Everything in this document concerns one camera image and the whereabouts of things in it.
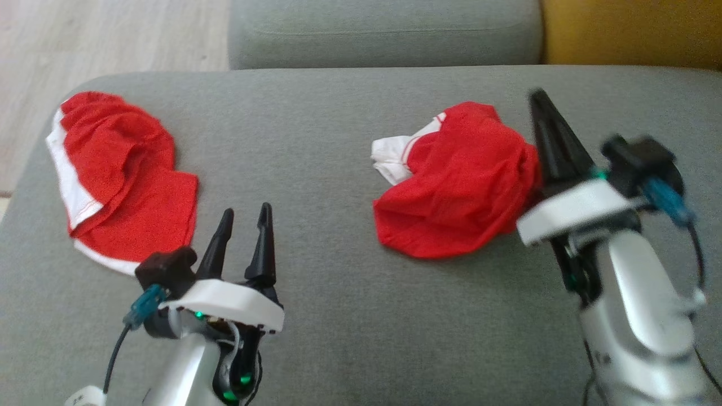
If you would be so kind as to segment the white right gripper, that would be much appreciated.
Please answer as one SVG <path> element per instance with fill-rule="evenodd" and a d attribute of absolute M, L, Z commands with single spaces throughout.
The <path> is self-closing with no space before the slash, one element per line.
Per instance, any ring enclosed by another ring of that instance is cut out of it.
<path fill-rule="evenodd" d="M 543 178 L 541 192 L 551 197 L 516 221 L 522 243 L 530 246 L 634 209 L 635 203 L 607 180 L 587 180 L 592 178 L 593 159 L 549 95 L 534 89 L 529 103 Z M 581 183 L 559 193 L 566 182 Z"/>

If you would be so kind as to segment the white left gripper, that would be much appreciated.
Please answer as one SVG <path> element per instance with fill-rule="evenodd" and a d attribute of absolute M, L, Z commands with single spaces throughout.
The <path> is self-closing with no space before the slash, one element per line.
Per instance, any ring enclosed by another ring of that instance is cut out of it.
<path fill-rule="evenodd" d="M 160 308 L 185 308 L 193 312 L 254 326 L 264 332 L 281 332 L 284 309 L 252 288 L 273 288 L 276 277 L 272 206 L 261 205 L 259 231 L 253 259 L 246 267 L 245 284 L 222 281 L 224 258 L 232 236 L 233 209 L 226 209 L 196 271 L 196 281 L 180 298 L 160 303 Z"/>

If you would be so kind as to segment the red basketball jersey white trim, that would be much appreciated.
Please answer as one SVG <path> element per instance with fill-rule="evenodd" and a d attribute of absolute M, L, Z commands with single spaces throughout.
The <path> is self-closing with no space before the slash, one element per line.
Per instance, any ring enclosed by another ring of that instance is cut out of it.
<path fill-rule="evenodd" d="M 542 187 L 536 147 L 474 101 L 412 135 L 374 140 L 371 160 L 390 183 L 372 203 L 377 239 L 418 259 L 469 254 L 512 233 Z"/>

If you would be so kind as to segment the red shorts with white trim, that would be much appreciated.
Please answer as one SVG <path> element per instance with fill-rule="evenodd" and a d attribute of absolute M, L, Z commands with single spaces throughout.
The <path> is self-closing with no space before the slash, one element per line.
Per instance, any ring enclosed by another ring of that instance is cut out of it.
<path fill-rule="evenodd" d="M 82 254 L 133 276 L 151 254 L 192 242 L 199 177 L 176 169 L 172 134 L 143 108 L 79 92 L 57 108 L 45 142 Z"/>

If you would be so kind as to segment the large grey ottoman cushion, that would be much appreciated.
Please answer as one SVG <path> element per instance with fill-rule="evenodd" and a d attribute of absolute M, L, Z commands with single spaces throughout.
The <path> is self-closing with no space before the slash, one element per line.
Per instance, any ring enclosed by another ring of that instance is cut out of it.
<path fill-rule="evenodd" d="M 133 278 L 67 236 L 45 138 L 61 102 L 121 96 L 175 139 L 200 178 L 193 247 L 226 208 L 223 275 L 240 280 L 264 201 L 273 208 L 281 333 L 261 344 L 251 406 L 580 406 L 589 365 L 578 301 L 547 245 L 516 233 L 468 256 L 418 261 L 379 244 L 372 201 L 389 183 L 371 143 L 409 135 L 467 100 L 533 140 L 527 95 L 546 90 L 588 149 L 648 134 L 676 155 L 699 216 L 708 305 L 697 347 L 722 383 L 722 73 L 620 66 L 263 69 L 133 73 L 81 84 L 39 109 L 38 143 L 0 223 L 0 406 L 63 406 L 103 384 Z"/>

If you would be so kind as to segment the yellow sofa back cushion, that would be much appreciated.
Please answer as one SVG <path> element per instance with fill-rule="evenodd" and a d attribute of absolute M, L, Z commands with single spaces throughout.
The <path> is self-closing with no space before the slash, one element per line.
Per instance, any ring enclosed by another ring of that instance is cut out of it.
<path fill-rule="evenodd" d="M 540 0 L 546 64 L 722 71 L 722 0 Z"/>

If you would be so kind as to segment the grey sofa seat cushion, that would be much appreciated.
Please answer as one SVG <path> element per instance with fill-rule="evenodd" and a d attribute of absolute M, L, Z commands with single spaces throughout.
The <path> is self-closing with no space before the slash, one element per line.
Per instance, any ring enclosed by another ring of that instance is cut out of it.
<path fill-rule="evenodd" d="M 538 64 L 540 0 L 231 0 L 228 64 L 264 68 Z"/>

